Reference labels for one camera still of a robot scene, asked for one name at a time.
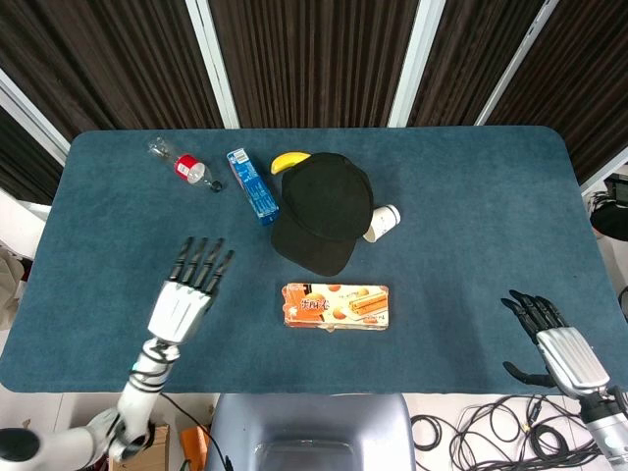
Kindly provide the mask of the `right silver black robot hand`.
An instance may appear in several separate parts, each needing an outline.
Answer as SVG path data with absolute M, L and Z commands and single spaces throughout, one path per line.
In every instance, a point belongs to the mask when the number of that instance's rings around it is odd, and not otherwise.
M 518 382 L 543 388 L 557 388 L 580 400 L 592 394 L 607 396 L 610 377 L 583 335 L 568 325 L 548 299 L 512 289 L 501 303 L 519 321 L 541 354 L 544 374 L 528 374 L 513 363 L 502 366 Z

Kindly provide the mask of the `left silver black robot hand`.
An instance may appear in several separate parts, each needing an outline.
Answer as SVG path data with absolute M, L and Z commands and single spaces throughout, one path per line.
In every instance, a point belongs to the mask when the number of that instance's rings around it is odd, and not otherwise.
M 220 260 L 225 240 L 213 244 L 208 237 L 188 237 L 155 302 L 148 323 L 148 332 L 167 344 L 187 341 L 203 316 L 211 309 L 219 286 L 227 273 L 235 252 L 228 250 Z

